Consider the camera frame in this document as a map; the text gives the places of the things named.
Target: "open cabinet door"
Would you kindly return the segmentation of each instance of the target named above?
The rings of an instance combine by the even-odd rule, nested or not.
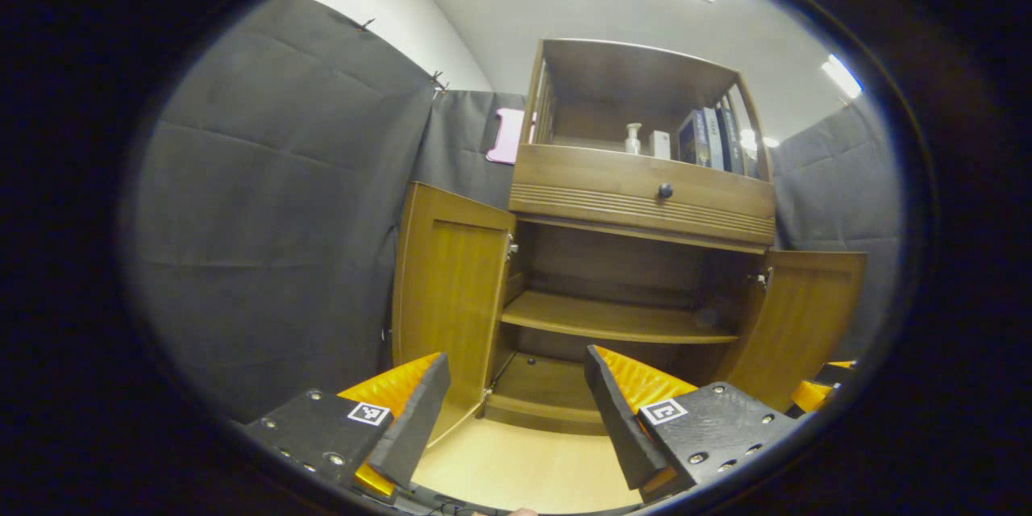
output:
[[[828,362],[849,325],[867,255],[847,252],[767,252],[767,288],[749,289],[739,340],[717,377],[785,411],[792,392]]]
[[[394,270],[394,365],[448,354],[451,388],[432,446],[482,402],[516,216],[410,183]]]

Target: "white bottle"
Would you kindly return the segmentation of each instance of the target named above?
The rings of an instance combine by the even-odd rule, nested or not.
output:
[[[642,142],[638,140],[638,130],[641,127],[641,123],[627,124],[627,138],[626,141],[623,141],[624,152],[634,153],[636,156],[642,152]]]

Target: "wooden shelf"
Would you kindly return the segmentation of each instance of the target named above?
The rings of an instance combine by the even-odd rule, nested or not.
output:
[[[584,365],[516,353],[487,398],[486,417],[522,427],[604,436]]]
[[[714,345],[738,340],[719,328],[701,326],[686,311],[633,307],[531,289],[505,308],[502,321],[551,332],[636,343]]]

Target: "gray padded curtain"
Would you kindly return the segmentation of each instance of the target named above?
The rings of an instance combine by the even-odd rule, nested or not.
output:
[[[377,372],[428,75],[312,0],[193,65],[146,148],[135,278],[188,377],[248,422]]]
[[[523,108],[522,94],[450,90],[433,99],[412,179],[507,209],[513,166],[487,160],[502,120],[498,108]]]
[[[899,272],[904,213],[885,124],[866,96],[771,150],[779,237],[786,249],[866,252],[853,321],[835,358],[863,355]]]

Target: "wooden cabinet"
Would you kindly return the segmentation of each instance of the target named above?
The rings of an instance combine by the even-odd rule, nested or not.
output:
[[[613,127],[651,120],[667,131],[690,108],[732,104],[732,90],[760,140],[737,72],[615,42],[542,42],[510,212],[410,185],[393,354],[395,364],[449,354],[452,388],[430,445],[478,412],[604,433],[584,381],[590,344],[787,410],[844,332],[865,256],[770,249],[763,150],[751,179],[613,146]]]

